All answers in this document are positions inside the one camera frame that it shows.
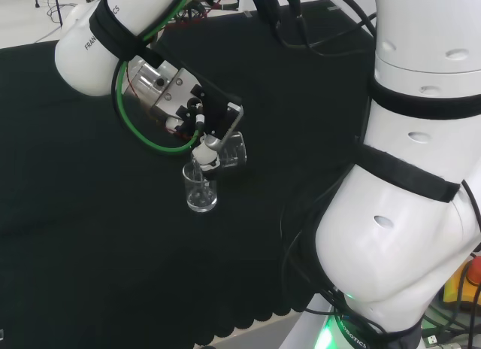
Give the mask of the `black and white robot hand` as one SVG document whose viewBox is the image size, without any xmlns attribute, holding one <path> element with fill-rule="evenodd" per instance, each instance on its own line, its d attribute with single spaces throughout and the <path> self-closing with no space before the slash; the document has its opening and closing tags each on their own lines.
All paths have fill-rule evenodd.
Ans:
<svg viewBox="0 0 481 349">
<path fill-rule="evenodd" d="M 214 181 L 221 172 L 219 154 L 205 143 L 206 135 L 202 135 L 198 145 L 192 150 L 191 157 L 195 173 L 208 181 Z"/>
</svg>

